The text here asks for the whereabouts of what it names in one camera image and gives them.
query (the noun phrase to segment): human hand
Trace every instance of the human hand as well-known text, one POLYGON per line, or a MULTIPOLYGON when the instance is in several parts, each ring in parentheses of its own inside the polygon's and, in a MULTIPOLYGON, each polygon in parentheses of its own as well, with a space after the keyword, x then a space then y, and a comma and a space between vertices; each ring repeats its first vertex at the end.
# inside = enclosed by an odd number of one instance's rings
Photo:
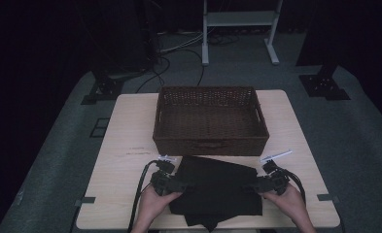
POLYGON ((131 232, 147 232, 154 219, 163 212, 165 207, 181 195, 180 192, 172 192, 159 196, 151 184, 147 186, 141 194, 138 217, 131 232))
POLYGON ((260 195, 273 202, 282 213, 290 217, 301 232, 316 232, 300 192, 290 183, 288 183, 287 189, 282 195, 274 192, 260 193, 260 195))

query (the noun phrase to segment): wicker basket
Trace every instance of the wicker basket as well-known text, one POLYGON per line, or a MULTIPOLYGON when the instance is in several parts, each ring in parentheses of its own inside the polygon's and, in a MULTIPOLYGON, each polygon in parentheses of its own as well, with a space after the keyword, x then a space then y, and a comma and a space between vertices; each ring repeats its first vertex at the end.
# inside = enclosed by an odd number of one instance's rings
POLYGON ((260 156, 269 133, 251 86, 166 86, 153 138, 162 155, 260 156))

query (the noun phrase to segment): wooden table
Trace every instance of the wooden table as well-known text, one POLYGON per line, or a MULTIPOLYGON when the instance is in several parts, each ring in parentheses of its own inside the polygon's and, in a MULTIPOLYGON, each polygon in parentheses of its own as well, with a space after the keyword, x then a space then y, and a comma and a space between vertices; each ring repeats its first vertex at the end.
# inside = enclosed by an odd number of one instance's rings
MULTIPOLYGON (((335 227, 339 216, 332 201, 319 201, 318 194, 327 188, 303 136, 294 110, 283 90, 258 90, 258 98, 270 134, 261 157, 288 149, 293 153, 275 162, 295 173, 306 190, 307 209, 316 227, 335 227)), ((86 197, 94 203, 81 207, 77 226, 81 229, 126 229, 132 203, 143 168, 158 153, 152 135, 156 115, 157 94, 123 94, 119 96, 102 147, 87 188, 86 197)), ((257 168, 265 175, 259 157, 205 156, 257 168)), ((181 157, 175 163, 179 167, 181 157)), ((157 171, 152 165, 144 184, 157 171)), ((220 222, 218 229, 258 229, 295 227, 272 203, 263 200, 263 216, 237 216, 220 222)), ((203 229, 188 227, 183 216, 170 214, 169 208, 158 216, 153 229, 203 229)))

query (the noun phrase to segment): gray floor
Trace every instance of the gray floor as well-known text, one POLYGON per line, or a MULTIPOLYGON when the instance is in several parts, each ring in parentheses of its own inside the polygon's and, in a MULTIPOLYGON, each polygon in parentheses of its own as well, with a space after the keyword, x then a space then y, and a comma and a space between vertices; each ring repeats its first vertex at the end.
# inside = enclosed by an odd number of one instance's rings
MULTIPOLYGON (((277 34, 275 49, 281 63, 270 63, 263 35, 240 36, 223 47, 210 47, 210 64, 204 68, 201 85, 252 85, 256 89, 287 92, 317 165, 347 232, 382 232, 382 116, 362 91, 358 80, 339 67, 333 77, 351 100, 327 101, 310 98, 298 75, 315 74, 320 67, 295 67, 304 34, 277 34)), ((184 36, 162 36, 170 48, 188 40, 184 36)), ((200 46, 189 47, 200 53, 200 46)), ((160 75, 167 85, 196 85, 202 72, 199 58, 178 51, 164 57, 169 69, 160 75)), ((155 67, 163 70, 162 60, 155 67)), ((134 93, 154 74, 148 73, 124 84, 122 93, 134 93)), ((8 211, 0 232, 117 232, 72 229, 77 208, 84 196, 102 139, 90 138, 100 117, 110 117, 115 101, 81 105, 93 85, 91 73, 77 84, 44 143, 17 201, 8 211)), ((139 92, 157 92, 153 79, 139 92)), ((277 232, 297 232, 278 229, 277 232)), ((340 227, 318 232, 342 232, 340 227)))

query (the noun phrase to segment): black cloth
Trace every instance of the black cloth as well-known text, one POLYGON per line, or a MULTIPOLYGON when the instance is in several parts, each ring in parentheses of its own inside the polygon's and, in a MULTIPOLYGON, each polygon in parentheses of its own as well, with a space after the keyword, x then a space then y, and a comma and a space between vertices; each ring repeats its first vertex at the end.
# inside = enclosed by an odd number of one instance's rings
POLYGON ((169 204, 172 214, 184 215, 188 226, 202 224, 209 231, 235 216, 261 216, 261 199, 244 193, 242 185, 257 180, 255 168, 197 156, 185 156, 175 179, 194 184, 192 191, 169 204))

